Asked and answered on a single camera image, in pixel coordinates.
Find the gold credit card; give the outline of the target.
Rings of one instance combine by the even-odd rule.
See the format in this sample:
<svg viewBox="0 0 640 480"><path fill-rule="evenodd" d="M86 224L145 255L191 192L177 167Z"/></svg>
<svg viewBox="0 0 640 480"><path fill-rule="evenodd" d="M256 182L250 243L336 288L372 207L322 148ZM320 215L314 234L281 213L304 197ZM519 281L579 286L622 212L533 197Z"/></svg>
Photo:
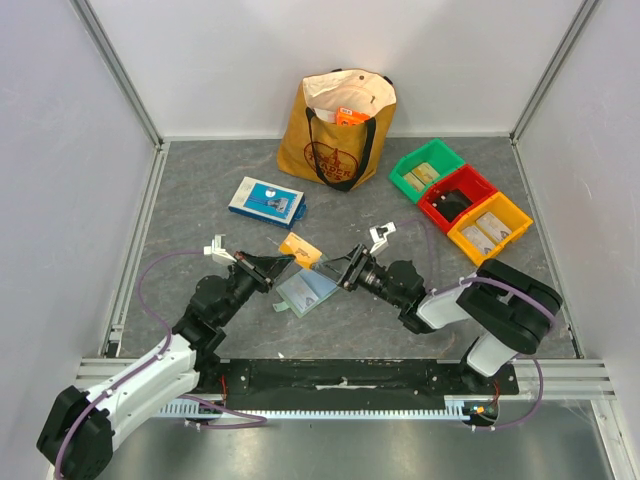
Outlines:
<svg viewBox="0 0 640 480"><path fill-rule="evenodd" d="M293 255L295 262L306 270L321 260L323 253L299 235L290 232L279 246L283 255Z"/></svg>

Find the green card holder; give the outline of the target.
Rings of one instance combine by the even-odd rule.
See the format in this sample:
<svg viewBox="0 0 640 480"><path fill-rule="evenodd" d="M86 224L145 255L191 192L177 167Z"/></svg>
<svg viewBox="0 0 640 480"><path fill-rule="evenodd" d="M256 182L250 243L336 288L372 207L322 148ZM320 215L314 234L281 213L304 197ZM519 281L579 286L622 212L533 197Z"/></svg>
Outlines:
<svg viewBox="0 0 640 480"><path fill-rule="evenodd" d="M313 270L301 269L276 287L281 297L272 305L275 312L291 310L302 318L338 290L338 286Z"/></svg>

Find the black credit card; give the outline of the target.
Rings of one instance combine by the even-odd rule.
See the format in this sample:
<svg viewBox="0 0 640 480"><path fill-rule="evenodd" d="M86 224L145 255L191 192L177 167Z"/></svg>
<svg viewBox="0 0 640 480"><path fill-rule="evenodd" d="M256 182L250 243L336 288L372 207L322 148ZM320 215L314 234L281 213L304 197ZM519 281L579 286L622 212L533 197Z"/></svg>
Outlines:
<svg viewBox="0 0 640 480"><path fill-rule="evenodd" d="M447 222L453 222L471 205L471 200L459 189L441 194L433 203L434 208Z"/></svg>

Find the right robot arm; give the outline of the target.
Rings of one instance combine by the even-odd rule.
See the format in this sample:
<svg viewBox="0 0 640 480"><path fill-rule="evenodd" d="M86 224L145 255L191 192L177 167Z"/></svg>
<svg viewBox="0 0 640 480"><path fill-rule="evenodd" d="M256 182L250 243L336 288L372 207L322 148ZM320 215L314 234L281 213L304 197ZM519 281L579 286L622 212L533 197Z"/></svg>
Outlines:
<svg viewBox="0 0 640 480"><path fill-rule="evenodd" d="M535 354L563 305L555 289L497 259L484 261L475 273L448 287L432 290L411 261L382 266L363 245L317 262L312 270L346 291L362 288L386 301L415 334L476 321L484 334L457 371L460 386L473 394L489 387L494 375L516 356Z"/></svg>

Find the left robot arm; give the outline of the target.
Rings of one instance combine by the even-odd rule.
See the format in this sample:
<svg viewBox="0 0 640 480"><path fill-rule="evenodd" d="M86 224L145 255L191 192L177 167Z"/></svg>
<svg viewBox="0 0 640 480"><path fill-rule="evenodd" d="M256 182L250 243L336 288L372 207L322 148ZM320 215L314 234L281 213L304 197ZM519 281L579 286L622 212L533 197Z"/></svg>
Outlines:
<svg viewBox="0 0 640 480"><path fill-rule="evenodd" d="M204 254L225 264L226 276L198 281L181 318L155 347L120 373L80 390L70 385L55 398L36 442L57 479L94 479L124 440L174 399L216 388L215 351L224 326L255 293L266 294L293 263L292 255Z"/></svg>

